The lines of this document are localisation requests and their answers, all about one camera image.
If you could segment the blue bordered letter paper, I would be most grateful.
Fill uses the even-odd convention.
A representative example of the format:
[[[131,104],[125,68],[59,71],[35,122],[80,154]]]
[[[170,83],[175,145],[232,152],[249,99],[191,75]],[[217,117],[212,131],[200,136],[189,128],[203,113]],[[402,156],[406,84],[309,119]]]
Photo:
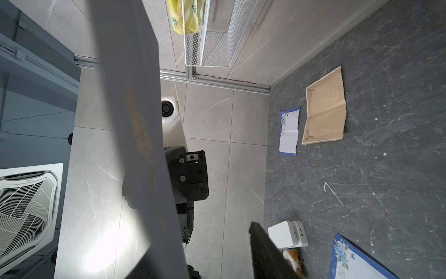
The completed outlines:
[[[287,156],[297,156],[298,123],[301,107],[280,112],[281,134],[279,137],[279,153]]]

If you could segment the grey envelope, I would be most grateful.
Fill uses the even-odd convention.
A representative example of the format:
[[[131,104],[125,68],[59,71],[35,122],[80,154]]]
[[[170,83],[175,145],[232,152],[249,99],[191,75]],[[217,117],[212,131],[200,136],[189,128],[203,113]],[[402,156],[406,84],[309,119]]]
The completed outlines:
[[[189,276],[163,146],[159,44],[141,1],[91,1],[111,122],[136,207],[151,244],[132,279]]]

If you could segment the cream letter paper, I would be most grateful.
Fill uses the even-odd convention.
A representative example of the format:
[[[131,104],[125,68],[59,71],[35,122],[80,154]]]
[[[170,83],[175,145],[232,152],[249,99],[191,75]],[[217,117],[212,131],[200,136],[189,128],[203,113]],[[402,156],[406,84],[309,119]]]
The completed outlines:
[[[302,144],[343,139],[347,117],[341,66],[333,69],[306,89],[307,120]]]

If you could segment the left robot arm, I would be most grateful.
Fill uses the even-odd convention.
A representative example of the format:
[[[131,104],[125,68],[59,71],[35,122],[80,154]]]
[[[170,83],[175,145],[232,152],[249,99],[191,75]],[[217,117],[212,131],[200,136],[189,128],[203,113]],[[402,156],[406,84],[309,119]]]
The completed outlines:
[[[203,150],[187,152],[184,146],[168,147],[164,151],[185,248],[193,233],[195,202],[209,197],[206,153]]]

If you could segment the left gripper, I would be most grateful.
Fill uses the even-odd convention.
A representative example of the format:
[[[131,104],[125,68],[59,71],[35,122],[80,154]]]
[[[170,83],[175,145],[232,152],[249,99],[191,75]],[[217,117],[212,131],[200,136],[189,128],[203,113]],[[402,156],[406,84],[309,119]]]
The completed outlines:
[[[165,148],[176,204],[203,201],[209,197],[206,153],[187,152],[184,146]]]

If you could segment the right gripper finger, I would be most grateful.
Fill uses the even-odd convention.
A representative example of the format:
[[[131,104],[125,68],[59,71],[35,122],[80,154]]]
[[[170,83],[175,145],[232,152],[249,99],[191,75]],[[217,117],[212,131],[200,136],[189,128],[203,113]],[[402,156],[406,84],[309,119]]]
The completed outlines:
[[[249,234],[255,279],[298,279],[259,223],[251,223]]]

